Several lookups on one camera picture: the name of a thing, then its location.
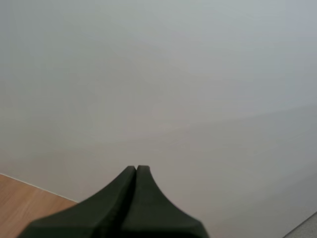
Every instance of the black rubber tip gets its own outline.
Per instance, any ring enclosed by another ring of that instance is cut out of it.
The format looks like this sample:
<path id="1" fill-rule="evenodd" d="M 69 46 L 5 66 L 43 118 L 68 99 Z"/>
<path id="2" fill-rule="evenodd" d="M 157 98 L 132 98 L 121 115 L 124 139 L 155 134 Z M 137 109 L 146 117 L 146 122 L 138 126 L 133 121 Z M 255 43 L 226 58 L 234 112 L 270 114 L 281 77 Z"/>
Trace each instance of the black rubber tip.
<path id="1" fill-rule="evenodd" d="M 183 213 L 164 196 L 149 166 L 137 169 L 132 204 L 121 230 L 125 238 L 208 238 L 200 221 Z"/>
<path id="2" fill-rule="evenodd" d="M 19 238 L 117 237 L 135 189 L 136 170 L 128 166 L 87 200 L 33 221 Z"/>

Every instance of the white wall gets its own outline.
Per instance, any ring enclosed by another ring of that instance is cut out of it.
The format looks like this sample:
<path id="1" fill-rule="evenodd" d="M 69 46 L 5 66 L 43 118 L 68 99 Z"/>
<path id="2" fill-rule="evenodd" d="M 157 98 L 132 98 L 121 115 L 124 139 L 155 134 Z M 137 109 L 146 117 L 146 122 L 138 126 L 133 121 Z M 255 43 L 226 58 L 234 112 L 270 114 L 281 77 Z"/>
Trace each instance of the white wall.
<path id="1" fill-rule="evenodd" d="M 128 165 L 216 238 L 317 211 L 313 0 L 0 2 L 0 172 L 80 201 Z"/>

